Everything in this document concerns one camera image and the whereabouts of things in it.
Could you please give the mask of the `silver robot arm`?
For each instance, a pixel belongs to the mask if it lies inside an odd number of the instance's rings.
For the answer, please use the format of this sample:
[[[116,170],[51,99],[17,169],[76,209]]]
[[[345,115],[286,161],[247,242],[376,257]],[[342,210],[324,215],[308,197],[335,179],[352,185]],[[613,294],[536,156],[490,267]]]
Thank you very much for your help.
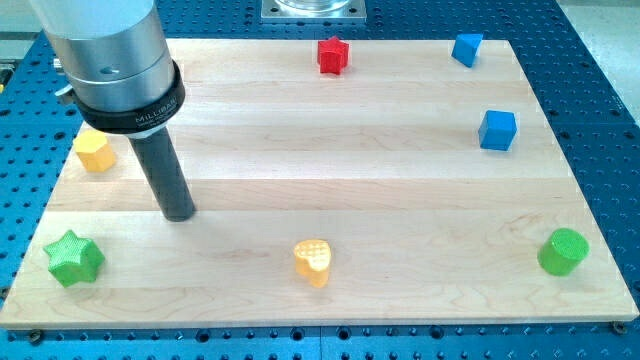
[[[184,102],[154,0],[30,0],[85,122],[143,138]]]

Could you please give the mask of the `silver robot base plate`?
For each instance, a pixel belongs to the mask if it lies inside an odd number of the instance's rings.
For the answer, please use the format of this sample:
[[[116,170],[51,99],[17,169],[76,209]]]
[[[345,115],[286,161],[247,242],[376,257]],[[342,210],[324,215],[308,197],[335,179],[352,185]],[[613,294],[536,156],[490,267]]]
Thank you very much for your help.
[[[365,0],[262,0],[262,23],[365,22]]]

